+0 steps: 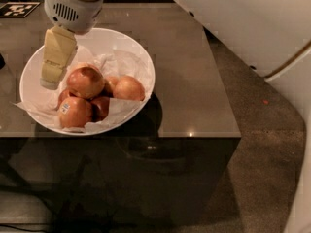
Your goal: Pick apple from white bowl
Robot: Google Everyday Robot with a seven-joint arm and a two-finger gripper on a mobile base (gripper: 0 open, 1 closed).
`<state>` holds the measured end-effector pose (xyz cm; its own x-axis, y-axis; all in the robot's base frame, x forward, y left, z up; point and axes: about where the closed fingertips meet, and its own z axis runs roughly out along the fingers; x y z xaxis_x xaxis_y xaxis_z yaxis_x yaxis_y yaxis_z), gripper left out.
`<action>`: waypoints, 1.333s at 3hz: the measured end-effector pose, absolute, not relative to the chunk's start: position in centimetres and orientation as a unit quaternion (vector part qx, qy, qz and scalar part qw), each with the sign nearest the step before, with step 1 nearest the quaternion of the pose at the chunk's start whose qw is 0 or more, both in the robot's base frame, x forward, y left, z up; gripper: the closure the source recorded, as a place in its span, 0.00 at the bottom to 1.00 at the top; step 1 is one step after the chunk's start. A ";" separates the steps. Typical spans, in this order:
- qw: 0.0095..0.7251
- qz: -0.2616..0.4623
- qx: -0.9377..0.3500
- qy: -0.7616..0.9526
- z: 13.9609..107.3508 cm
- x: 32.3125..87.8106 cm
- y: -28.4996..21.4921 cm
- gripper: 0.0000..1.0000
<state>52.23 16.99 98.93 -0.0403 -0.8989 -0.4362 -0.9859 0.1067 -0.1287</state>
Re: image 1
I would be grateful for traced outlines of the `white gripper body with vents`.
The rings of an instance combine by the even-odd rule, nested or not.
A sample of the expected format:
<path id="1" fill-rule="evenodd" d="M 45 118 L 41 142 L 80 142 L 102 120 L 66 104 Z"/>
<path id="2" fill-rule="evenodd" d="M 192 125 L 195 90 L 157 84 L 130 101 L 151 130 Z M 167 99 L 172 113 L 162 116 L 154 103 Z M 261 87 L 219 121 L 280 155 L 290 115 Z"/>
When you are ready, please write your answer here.
<path id="1" fill-rule="evenodd" d="M 103 0 L 44 0 L 49 20 L 59 27 L 84 35 L 96 24 Z"/>

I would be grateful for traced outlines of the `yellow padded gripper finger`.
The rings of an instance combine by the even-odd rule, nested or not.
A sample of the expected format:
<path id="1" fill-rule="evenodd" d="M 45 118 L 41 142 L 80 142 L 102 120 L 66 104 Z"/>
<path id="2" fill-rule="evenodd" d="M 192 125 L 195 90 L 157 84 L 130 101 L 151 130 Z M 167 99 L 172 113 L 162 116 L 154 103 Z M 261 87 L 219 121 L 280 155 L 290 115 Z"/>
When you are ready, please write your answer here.
<path id="1" fill-rule="evenodd" d="M 57 90 L 77 49 L 75 35 L 59 26 L 46 31 L 40 85 Z"/>

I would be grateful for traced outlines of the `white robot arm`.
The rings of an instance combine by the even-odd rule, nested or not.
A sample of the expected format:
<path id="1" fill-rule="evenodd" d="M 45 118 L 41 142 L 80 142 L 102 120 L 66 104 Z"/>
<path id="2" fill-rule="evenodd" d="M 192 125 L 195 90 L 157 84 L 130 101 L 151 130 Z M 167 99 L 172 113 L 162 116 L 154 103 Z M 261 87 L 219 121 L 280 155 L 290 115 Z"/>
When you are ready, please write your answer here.
<path id="1" fill-rule="evenodd" d="M 245 233 L 311 233 L 311 0 L 173 1 L 254 67 L 226 73 Z"/>

